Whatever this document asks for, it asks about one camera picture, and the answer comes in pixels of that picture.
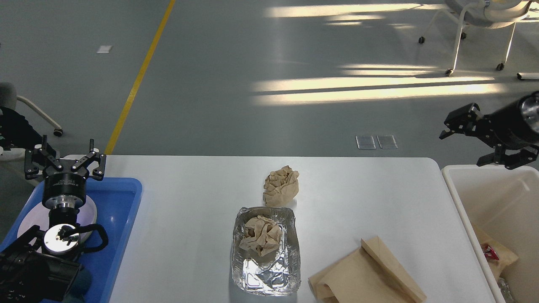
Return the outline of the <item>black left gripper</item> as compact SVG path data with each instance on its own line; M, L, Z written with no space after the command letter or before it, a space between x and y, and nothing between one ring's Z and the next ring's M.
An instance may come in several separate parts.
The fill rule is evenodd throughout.
M61 164L60 153L42 136L42 143L27 149L24 158L24 177L34 180L44 176L42 205L50 210L58 207L81 208L86 203L86 181L102 181L105 175L106 155L89 140L89 151L76 159L71 167Z

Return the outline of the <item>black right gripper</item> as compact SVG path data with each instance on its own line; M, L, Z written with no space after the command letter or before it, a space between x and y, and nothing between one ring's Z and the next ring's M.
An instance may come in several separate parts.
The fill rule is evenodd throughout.
M471 103L451 111L439 135L443 140L453 134L479 138L494 148L493 153L480 157L477 166L502 165L508 170L522 167L538 157L538 92L535 91L511 102L491 114L480 112L479 105ZM519 150L506 154L507 150Z

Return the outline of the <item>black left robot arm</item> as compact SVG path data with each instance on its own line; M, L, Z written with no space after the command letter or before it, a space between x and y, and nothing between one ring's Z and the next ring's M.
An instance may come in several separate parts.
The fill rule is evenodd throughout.
M87 180L104 178L106 155L89 141L87 155L66 159L42 143L25 151L24 176L44 180L42 206L48 209L48 229L34 225L1 252L2 303L62 301L83 268L81 255L103 250L109 243L105 228L77 222L86 204Z

